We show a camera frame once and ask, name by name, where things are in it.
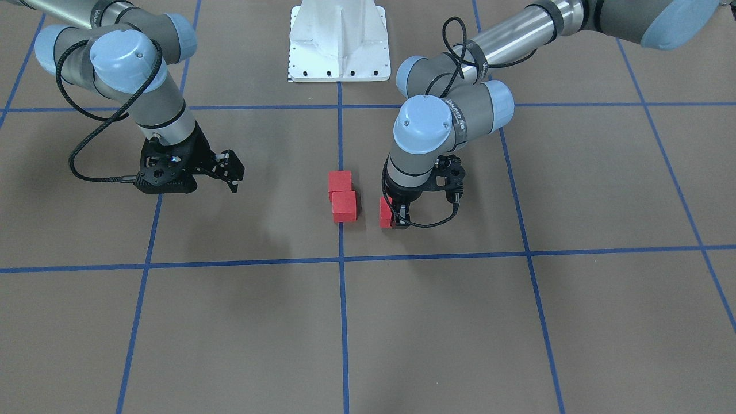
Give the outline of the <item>red cube block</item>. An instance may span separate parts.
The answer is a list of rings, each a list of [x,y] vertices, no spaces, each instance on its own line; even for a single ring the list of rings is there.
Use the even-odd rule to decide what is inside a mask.
[[[393,214],[390,207],[390,197],[381,197],[381,199],[379,199],[379,227],[382,229],[389,229],[392,227]]]
[[[352,191],[352,173],[347,170],[335,170],[328,173],[328,198],[334,201],[336,192]]]
[[[333,221],[335,223],[355,222],[358,217],[357,192],[335,191],[331,193]]]

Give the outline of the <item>white column pedestal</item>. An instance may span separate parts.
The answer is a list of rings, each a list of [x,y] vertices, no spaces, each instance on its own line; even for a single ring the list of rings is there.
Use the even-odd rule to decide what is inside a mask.
[[[392,73],[386,10],[373,1],[302,1],[291,9],[291,82],[376,82]]]

